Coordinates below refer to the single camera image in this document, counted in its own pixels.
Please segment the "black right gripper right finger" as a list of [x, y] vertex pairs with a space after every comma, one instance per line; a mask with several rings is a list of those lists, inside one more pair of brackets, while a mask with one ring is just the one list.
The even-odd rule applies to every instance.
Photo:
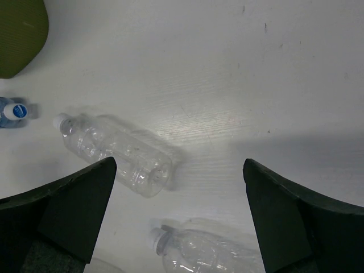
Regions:
[[266, 272], [363, 272], [363, 207], [253, 159], [245, 160], [243, 178]]

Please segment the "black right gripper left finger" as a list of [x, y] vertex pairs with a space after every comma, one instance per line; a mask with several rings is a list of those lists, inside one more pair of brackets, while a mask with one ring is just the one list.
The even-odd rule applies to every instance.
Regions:
[[83, 272], [90, 263], [117, 165], [112, 157], [1, 199], [1, 272]]

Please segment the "clear plastic bottle white cap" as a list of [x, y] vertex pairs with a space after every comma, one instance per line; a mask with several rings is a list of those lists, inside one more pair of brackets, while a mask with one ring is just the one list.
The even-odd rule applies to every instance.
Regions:
[[167, 184], [172, 160], [102, 118], [60, 113], [53, 125], [60, 131], [64, 146], [87, 163], [114, 158], [115, 178], [133, 192], [151, 198]]

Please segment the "blue label water bottle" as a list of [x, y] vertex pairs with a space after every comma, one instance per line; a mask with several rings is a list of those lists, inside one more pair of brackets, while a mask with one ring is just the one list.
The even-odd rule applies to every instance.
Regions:
[[28, 117], [28, 108], [19, 102], [1, 97], [1, 128], [13, 129], [21, 126]]

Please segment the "olive green mesh bin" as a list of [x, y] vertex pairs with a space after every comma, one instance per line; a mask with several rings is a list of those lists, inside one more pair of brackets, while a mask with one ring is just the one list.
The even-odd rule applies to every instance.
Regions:
[[14, 77], [35, 58], [48, 30], [43, 0], [1, 1], [1, 79]]

